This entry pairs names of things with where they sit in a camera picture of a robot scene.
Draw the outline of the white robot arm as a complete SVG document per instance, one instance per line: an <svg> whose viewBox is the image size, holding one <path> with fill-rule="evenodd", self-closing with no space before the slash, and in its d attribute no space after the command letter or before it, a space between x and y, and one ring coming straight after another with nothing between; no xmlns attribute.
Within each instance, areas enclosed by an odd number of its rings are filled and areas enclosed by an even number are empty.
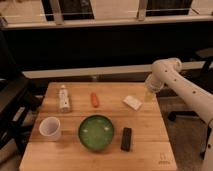
<svg viewBox="0 0 213 171"><path fill-rule="evenodd" d="M179 74L182 62L178 58L156 60L145 80L147 89L158 93L164 85L172 89L211 129L201 171L213 171L213 94Z"/></svg>

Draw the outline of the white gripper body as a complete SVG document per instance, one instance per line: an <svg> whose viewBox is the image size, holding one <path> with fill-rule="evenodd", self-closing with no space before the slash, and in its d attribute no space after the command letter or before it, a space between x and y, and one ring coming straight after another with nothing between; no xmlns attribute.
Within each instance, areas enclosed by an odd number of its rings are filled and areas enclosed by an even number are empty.
<svg viewBox="0 0 213 171"><path fill-rule="evenodd" d="M164 83L161 82L156 76L153 74L149 74L145 80L145 85L150 92L158 93L163 87Z"/></svg>

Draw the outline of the translucent yellowish gripper finger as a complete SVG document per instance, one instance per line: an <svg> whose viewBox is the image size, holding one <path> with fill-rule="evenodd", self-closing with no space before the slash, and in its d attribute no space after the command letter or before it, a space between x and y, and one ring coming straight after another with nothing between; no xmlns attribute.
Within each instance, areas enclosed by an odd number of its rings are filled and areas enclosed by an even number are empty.
<svg viewBox="0 0 213 171"><path fill-rule="evenodd" d="M145 97L144 97L144 101L145 102L151 102L155 99L155 94L150 92L150 91L146 91L145 92Z"/></svg>

